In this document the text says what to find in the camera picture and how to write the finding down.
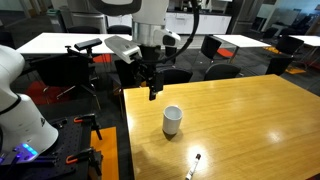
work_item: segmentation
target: pen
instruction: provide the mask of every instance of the pen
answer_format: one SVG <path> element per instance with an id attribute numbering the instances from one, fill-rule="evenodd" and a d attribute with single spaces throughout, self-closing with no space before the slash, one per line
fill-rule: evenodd
<path id="1" fill-rule="evenodd" d="M 199 162 L 200 158 L 201 158 L 201 155 L 197 154 L 196 159 L 194 160 L 194 163 L 191 166 L 191 168 L 190 168 L 190 170 L 189 170 L 189 172 L 188 172 L 188 174 L 186 176 L 186 180 L 190 180 L 192 178 L 192 175 L 193 175 L 194 171 L 196 170 L 196 167 L 198 165 L 198 162 Z"/>

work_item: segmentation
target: white cup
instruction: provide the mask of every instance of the white cup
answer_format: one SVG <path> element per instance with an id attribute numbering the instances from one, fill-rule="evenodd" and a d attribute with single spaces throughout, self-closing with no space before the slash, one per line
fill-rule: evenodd
<path id="1" fill-rule="evenodd" d="M 163 111 L 162 130 L 170 135 L 177 134 L 182 119 L 182 111 L 177 106 L 168 106 Z"/>

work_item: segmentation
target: desk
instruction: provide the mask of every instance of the desk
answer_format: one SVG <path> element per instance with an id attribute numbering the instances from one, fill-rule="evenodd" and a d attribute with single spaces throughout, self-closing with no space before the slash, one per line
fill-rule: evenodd
<path id="1" fill-rule="evenodd" d="M 65 46 L 73 46 L 76 43 L 99 38 L 102 41 L 101 45 L 92 48 L 93 54 L 110 54 L 113 53 L 105 44 L 104 40 L 112 37 L 111 34 L 72 34 L 72 33 L 42 33 L 35 37 L 25 45 L 21 46 L 17 51 L 22 55 L 45 55 L 45 54 L 63 54 L 67 50 Z M 117 35 L 127 40 L 131 40 L 129 35 Z"/>
<path id="2" fill-rule="evenodd" d="M 242 36 L 242 35 L 213 35 L 219 39 L 227 41 L 236 46 L 235 51 L 233 52 L 233 56 L 229 59 L 229 63 L 233 63 L 234 58 L 237 55 L 239 48 L 246 48 L 246 47 L 269 47 L 269 44 Z"/>
<path id="3" fill-rule="evenodd" d="M 320 98 L 276 75 L 124 90 L 136 179 L 307 179 L 320 173 Z M 183 111 L 171 140 L 162 111 Z"/>
<path id="4" fill-rule="evenodd" d="M 318 50 L 318 48 L 320 46 L 320 37 L 319 36 L 292 36 L 292 35 L 290 35 L 290 36 L 293 37 L 293 38 L 296 38 L 296 39 L 300 39 L 300 40 L 304 41 L 304 44 L 313 47 L 312 50 L 309 51 L 305 55 L 305 57 L 302 58 L 302 61 L 304 59 L 306 59 L 306 60 L 310 59 L 314 55 L 314 53 Z M 311 66 L 317 60 L 318 60 L 318 58 L 316 58 L 314 61 L 312 61 L 308 66 Z"/>

